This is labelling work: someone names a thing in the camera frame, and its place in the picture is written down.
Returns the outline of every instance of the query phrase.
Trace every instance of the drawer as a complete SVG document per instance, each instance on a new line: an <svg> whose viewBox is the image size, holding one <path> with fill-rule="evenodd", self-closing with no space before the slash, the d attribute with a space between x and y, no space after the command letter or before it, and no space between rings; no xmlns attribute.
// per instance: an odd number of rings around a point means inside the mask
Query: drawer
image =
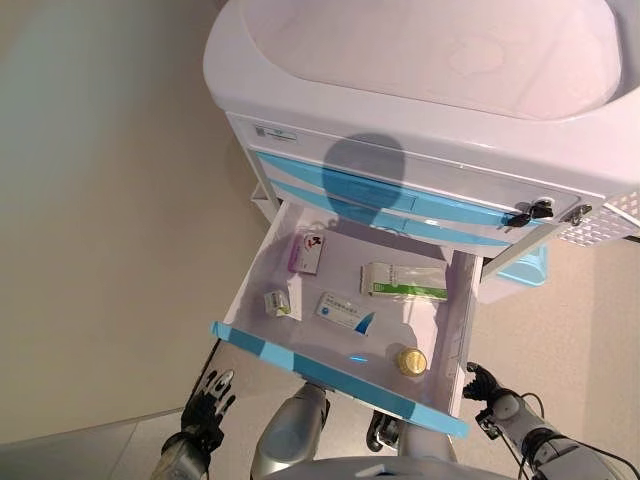
<svg viewBox="0 0 640 480"><path fill-rule="evenodd" d="M279 198L333 211L355 221L402 230L418 239L446 244L465 252L495 257L542 225L537 220L522 228L507 228L512 212L434 195L401 185L320 167L296 159L256 152L266 179ZM358 218L353 208L365 207ZM383 215L393 226L381 225ZM375 217L378 223L368 223Z"/></svg>
<svg viewBox="0 0 640 480"><path fill-rule="evenodd" d="M320 230L325 245L317 275L287 265L295 232ZM446 262L446 303L398 302L360 295L360 267L373 261L429 266ZM285 201L227 315L213 325L221 339L314 383L417 425L464 436L456 418L482 259ZM265 313L264 294L292 292L301 321ZM367 335L329 322L315 309L333 292L375 312ZM403 346L421 349L428 371L404 376L394 363Z"/></svg>
<svg viewBox="0 0 640 480"><path fill-rule="evenodd" d="M389 208L432 219L493 227L505 226L513 216L500 210L353 175L334 168L264 152L256 152L256 155L270 179L286 182L287 179L296 178L311 186L322 188L329 195L376 209Z"/></svg>
<svg viewBox="0 0 640 480"><path fill-rule="evenodd" d="M595 208L604 201L600 192L586 192L542 180L548 177L544 170L537 179L520 176L518 172L483 168L476 164L473 155L451 158L440 149L407 151L387 135L356 133L344 138L242 115L228 114L228 117L248 150L300 159L356 176L403 183L410 188L502 212L515 213L523 204L548 198L554 202L555 214L549 221L560 222L577 205L589 204ZM501 152L486 154L500 156Z"/></svg>

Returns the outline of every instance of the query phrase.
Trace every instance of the beige wall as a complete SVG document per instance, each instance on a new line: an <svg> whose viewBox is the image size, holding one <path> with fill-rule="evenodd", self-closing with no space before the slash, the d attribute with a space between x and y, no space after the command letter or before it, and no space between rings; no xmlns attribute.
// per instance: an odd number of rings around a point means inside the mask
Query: beige wall
<svg viewBox="0 0 640 480"><path fill-rule="evenodd" d="M184 403L265 229L202 80L216 13L3 2L0 443Z"/></svg>

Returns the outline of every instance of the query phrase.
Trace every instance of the cable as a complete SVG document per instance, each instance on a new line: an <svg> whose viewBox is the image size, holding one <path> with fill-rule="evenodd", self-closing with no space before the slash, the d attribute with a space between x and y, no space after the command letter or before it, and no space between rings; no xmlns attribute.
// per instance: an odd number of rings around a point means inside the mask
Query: cable
<svg viewBox="0 0 640 480"><path fill-rule="evenodd" d="M520 395L522 398L533 397L538 401L538 405L540 405L540 416L544 418L544 404L542 403L542 399L533 392L527 392Z"/></svg>
<svg viewBox="0 0 640 480"><path fill-rule="evenodd" d="M516 463L518 464L518 466L520 466L520 460L518 460L518 456L516 455L516 452L513 451L513 448L511 448L511 445L509 445L509 442L507 441L506 438L504 438L504 435L502 434L502 432L500 430L498 430L500 432L500 438L502 438L502 441L504 442L504 444L507 446L507 448L509 449L509 452L511 452L511 456L513 457L513 459L516 461ZM524 478L526 478L527 480L529 480L529 476L527 475L527 472L523 472L524 473Z"/></svg>
<svg viewBox="0 0 640 480"><path fill-rule="evenodd" d="M590 448L591 450L593 450L593 451L595 451L595 452L598 452L598 453L600 453L600 454L602 454L602 455L606 455L607 457L614 458L614 459L618 460L619 462L624 463L627 467L629 467L629 468L631 469L631 471L632 471L632 472L633 472L633 474L636 476L636 478L637 478L638 480L640 480L640 472L638 471L638 469L637 469L636 467L634 467L634 466L633 466L633 464L632 464L629 460L626 460L626 459L624 459L624 458L622 458L622 457L619 457L618 455L614 455L614 454L613 454L613 453L611 453L611 452L607 452L606 450L602 450L602 449L600 449L600 448L594 447L593 445L589 445L589 444L587 444L587 443L580 442L580 441L578 441L578 440L574 440L574 442L577 442L577 443L579 443L580 445L582 445L583 447Z"/></svg>
<svg viewBox="0 0 640 480"><path fill-rule="evenodd" d="M524 464L527 461L526 457L522 457L522 461L520 462L520 468L518 469L518 480L520 480L522 478L522 474L525 474L525 477L527 476L527 474L524 472Z"/></svg>

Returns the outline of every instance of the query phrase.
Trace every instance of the open drawer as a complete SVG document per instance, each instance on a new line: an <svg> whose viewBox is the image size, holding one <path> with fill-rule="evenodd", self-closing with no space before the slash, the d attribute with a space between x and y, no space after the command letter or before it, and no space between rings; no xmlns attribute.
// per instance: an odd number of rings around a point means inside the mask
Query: open drawer
<svg viewBox="0 0 640 480"><path fill-rule="evenodd" d="M288 270L295 233L303 228L325 235L317 275ZM360 294L360 268L369 262L429 266L443 260L449 297L445 303ZM464 436L468 427L455 416L481 267L482 258L472 254L284 202L224 321L216 322L213 332L266 362L376 409ZM288 287L302 321L265 312L264 294L287 292ZM324 292L375 312L367 335L316 315ZM397 368L395 357L405 346L417 347L427 357L424 375L407 377Z"/></svg>

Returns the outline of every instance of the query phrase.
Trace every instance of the robotic arm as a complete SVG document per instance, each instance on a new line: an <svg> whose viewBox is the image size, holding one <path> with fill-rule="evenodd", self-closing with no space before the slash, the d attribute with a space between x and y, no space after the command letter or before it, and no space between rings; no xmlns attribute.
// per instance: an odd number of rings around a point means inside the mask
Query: robotic arm
<svg viewBox="0 0 640 480"><path fill-rule="evenodd" d="M200 480L208 474L211 453L222 444L220 422L235 401L231 390L233 370L217 379L214 370L196 390L180 418L181 430L162 446L151 480Z"/></svg>
<svg viewBox="0 0 640 480"><path fill-rule="evenodd" d="M567 438L534 413L521 395L502 387L478 364L467 364L475 379L463 396L486 402L477 416L480 428L492 440L504 435L522 455L518 478L525 462L533 480L623 480L603 457L580 442Z"/></svg>

